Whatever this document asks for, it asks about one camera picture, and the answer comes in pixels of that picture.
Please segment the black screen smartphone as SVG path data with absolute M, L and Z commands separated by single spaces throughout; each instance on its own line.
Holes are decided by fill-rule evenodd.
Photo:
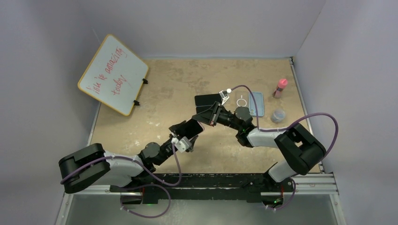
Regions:
M 205 95 L 196 95 L 194 97 L 195 106 L 202 107 L 202 106 L 212 106 L 214 102 L 221 103 L 222 98 L 220 94 L 205 94 Z

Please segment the clear phone case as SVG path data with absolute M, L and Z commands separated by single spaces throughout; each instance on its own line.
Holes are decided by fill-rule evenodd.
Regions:
M 249 108 L 249 92 L 248 91 L 236 91 L 236 105 L 238 107 L 246 107 Z

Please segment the light blue phone case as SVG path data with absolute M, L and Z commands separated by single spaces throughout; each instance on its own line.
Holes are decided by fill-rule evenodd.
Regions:
M 249 93 L 249 111 L 253 117 L 263 117 L 265 114 L 264 98 L 262 92 Z

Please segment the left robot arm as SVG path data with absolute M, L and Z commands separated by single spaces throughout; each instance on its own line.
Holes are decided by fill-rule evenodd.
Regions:
M 61 185 L 68 194 L 80 192 L 91 185 L 113 185 L 133 192 L 139 188 L 139 176 L 155 172 L 176 152 L 191 151 L 204 127 L 191 119 L 169 127 L 169 139 L 159 145 L 148 143 L 139 154 L 125 156 L 104 150 L 94 143 L 71 153 L 58 162 Z

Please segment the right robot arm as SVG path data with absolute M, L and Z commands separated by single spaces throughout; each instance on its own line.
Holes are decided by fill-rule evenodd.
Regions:
M 282 181 L 296 174 L 306 175 L 326 156 L 325 147 L 300 123 L 274 130 L 261 130 L 253 124 L 246 107 L 234 112 L 214 103 L 207 110 L 193 115 L 192 119 L 215 126 L 222 124 L 237 131 L 236 139 L 244 147 L 270 147 L 280 150 L 284 160 L 277 162 L 267 172 L 263 184 L 270 191 L 281 186 Z

